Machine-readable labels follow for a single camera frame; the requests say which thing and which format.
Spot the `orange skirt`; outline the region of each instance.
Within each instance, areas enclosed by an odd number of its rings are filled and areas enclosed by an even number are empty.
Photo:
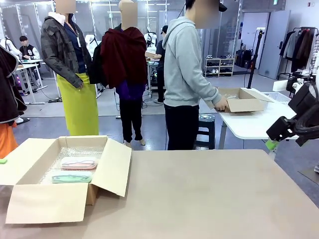
[[[12,126],[7,123],[0,123],[0,158],[6,157],[17,147],[18,144],[15,141]]]

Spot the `brown tabletop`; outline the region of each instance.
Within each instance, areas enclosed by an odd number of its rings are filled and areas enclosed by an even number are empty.
[[[134,151],[127,197],[100,191],[80,223],[4,225],[0,239],[318,239],[319,209],[260,150]]]

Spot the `shoe rack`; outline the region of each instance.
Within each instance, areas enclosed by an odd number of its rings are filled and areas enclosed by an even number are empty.
[[[235,58],[206,58],[204,77],[232,76]]]

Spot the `black cap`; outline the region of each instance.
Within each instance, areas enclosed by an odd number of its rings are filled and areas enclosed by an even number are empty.
[[[225,12],[227,10],[227,7],[224,6],[224,4],[219,3],[219,11]]]
[[[163,26],[163,28],[161,29],[161,34],[163,34],[163,32],[166,34],[167,33],[167,29],[168,29],[167,25]]]

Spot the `person in black clothing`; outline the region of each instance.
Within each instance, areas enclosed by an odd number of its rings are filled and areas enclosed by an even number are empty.
[[[20,42],[22,45],[22,47],[20,47],[20,52],[22,53],[23,60],[40,60],[40,54],[38,50],[29,44],[28,38],[26,36],[21,36]]]
[[[163,26],[161,30],[161,34],[163,38],[165,38],[167,33],[168,26]],[[163,49],[163,40],[158,43],[158,47],[156,49],[156,55],[154,59],[159,59],[159,66],[158,66],[158,92],[159,98],[154,100],[156,104],[164,104],[164,60],[165,60],[165,50]]]

